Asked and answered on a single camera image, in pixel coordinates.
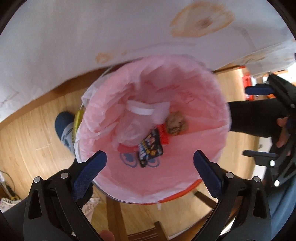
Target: human hand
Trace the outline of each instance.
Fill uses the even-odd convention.
[[[99,233],[99,235],[101,236],[101,238],[104,240],[104,241],[115,241],[115,237],[113,235],[113,233],[111,233],[110,231],[108,230],[103,230]]]
[[[276,143],[276,147],[277,148],[280,148],[280,147],[282,147],[282,146],[284,146],[286,143],[287,143],[287,141],[288,141],[288,139],[289,139],[289,137],[290,137],[290,134],[288,133],[288,130],[285,128],[285,126],[286,126],[286,124],[287,124],[287,121],[288,121],[288,117],[285,117],[285,118],[279,118],[279,119],[277,119],[277,124],[280,126],[280,127],[282,127],[282,129],[281,129],[281,133],[280,133],[280,135],[279,135],[279,140],[278,140],[278,142]]]

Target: pink trash bag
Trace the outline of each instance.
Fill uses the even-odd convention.
[[[163,155],[149,160],[145,168],[130,148],[112,145],[128,100],[169,102],[169,111],[181,111],[188,123],[188,130],[170,136]],[[193,165],[196,150],[212,162],[219,160],[229,126],[228,105],[212,73],[185,56],[151,56],[124,65],[100,84],[86,107],[75,152],[78,162],[98,150],[106,152],[106,167],[94,181],[109,196],[129,203],[157,203],[200,178]]]

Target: white fabric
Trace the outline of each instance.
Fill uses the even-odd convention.
[[[0,35],[0,121],[104,66],[187,54],[217,69],[291,40],[266,0],[28,0]]]

